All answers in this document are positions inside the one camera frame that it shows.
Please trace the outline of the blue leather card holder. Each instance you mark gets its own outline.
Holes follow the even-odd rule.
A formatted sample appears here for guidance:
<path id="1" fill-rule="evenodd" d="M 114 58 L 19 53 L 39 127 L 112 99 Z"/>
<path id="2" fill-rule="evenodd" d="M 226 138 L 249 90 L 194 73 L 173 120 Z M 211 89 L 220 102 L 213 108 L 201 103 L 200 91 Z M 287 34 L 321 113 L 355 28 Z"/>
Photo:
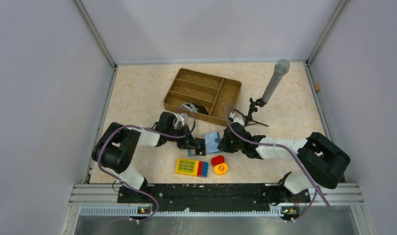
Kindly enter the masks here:
<path id="1" fill-rule="evenodd" d="M 195 138 L 205 139 L 206 155 L 221 153 L 218 149 L 218 145 L 221 142 L 219 132 L 210 132 Z M 195 149 L 188 149 L 188 156 L 196 156 Z"/>

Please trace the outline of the black credit card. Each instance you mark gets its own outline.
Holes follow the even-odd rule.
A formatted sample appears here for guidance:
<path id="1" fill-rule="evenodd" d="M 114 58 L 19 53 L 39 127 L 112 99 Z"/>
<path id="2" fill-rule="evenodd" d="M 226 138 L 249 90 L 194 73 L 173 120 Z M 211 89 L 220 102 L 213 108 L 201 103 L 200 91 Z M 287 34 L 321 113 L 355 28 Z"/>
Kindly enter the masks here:
<path id="1" fill-rule="evenodd" d="M 195 154 L 200 156 L 206 156 L 205 139 L 195 138 L 195 141 L 198 144 L 198 147 L 195 149 Z"/>

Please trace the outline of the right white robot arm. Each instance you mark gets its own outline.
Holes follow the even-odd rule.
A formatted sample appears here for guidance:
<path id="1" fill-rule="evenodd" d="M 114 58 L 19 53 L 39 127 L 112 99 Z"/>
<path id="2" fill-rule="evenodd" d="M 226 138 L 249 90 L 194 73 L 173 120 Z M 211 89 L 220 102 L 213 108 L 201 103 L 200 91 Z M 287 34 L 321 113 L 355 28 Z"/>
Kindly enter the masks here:
<path id="1" fill-rule="evenodd" d="M 251 159 L 294 160 L 303 166 L 287 174 L 278 188 L 278 196 L 285 202 L 313 186 L 335 189 L 351 161 L 348 154 L 319 132 L 305 139 L 278 139 L 252 135 L 238 122 L 224 130 L 218 148 L 226 153 L 240 151 Z"/>

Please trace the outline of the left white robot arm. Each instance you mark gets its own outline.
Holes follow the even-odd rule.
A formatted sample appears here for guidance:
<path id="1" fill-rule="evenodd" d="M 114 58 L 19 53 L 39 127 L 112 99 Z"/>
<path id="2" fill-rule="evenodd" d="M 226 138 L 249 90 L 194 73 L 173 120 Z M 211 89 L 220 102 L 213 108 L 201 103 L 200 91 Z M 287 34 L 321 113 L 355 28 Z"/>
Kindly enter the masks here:
<path id="1" fill-rule="evenodd" d="M 171 141 L 179 149 L 199 149 L 192 136 L 193 127 L 185 122 L 187 118 L 187 114 L 162 112 L 151 128 L 113 122 L 94 146 L 91 158 L 102 172 L 130 188 L 129 196 L 135 202 L 143 202 L 148 196 L 143 186 L 147 180 L 131 164 L 136 147 L 160 147 Z"/>

